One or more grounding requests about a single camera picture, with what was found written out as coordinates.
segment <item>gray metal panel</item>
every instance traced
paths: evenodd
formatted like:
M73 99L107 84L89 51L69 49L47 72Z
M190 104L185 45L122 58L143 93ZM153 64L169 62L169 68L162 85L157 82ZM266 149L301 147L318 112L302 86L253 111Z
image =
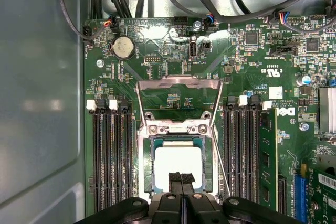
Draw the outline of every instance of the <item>gray metal panel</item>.
M79 23L86 0L66 3ZM79 41L58 0L0 6L0 223L73 223L85 191Z

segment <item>usb port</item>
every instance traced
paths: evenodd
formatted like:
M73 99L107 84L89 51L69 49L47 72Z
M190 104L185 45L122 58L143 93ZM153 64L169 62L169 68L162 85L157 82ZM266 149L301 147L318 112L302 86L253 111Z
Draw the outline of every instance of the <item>usb port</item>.
M196 55L197 55L196 42L191 41L189 43L189 57L196 57Z

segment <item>blue slot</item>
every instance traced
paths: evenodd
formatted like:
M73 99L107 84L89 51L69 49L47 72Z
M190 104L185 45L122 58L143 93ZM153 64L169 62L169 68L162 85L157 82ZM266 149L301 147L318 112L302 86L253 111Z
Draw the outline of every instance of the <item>blue slot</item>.
M306 223L306 179L295 175L295 213L296 219Z
M329 80L328 84L329 86L336 86L336 80Z

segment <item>barcode label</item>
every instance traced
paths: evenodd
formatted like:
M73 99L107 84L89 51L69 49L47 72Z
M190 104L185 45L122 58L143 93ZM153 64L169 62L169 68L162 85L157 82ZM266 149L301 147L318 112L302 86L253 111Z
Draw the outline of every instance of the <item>barcode label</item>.
M327 176L324 176L322 174L319 174L319 182L329 186L332 189L336 189L336 180L332 178L328 178Z
M328 199L328 204L331 206L333 209L336 209L336 201L332 200L331 198Z

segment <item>motherboard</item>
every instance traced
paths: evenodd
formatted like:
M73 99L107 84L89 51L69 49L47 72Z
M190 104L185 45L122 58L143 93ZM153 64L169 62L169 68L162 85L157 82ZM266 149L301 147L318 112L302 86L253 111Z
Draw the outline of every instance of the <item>motherboard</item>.
M87 21L86 34L105 21ZM131 196L150 201L180 172L218 202L239 196L336 223L335 28L114 19L85 41L87 216Z

